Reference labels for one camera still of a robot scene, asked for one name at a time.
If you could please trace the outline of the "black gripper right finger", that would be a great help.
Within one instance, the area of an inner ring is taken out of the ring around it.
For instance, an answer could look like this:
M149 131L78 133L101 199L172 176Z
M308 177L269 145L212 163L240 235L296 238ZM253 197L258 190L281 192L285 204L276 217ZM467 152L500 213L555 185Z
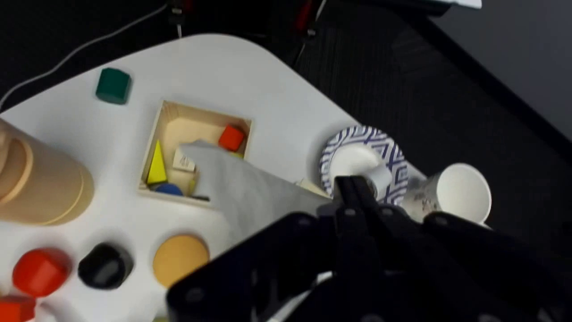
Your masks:
M337 179L337 283L355 322L415 322L403 272L387 272L369 217L376 201L364 177Z

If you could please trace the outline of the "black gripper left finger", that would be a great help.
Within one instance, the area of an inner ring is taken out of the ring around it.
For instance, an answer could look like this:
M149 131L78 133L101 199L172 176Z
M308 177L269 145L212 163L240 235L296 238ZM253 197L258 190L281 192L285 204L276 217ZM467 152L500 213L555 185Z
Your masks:
M171 287L169 321L269 321L317 285L335 247L333 219L290 213Z

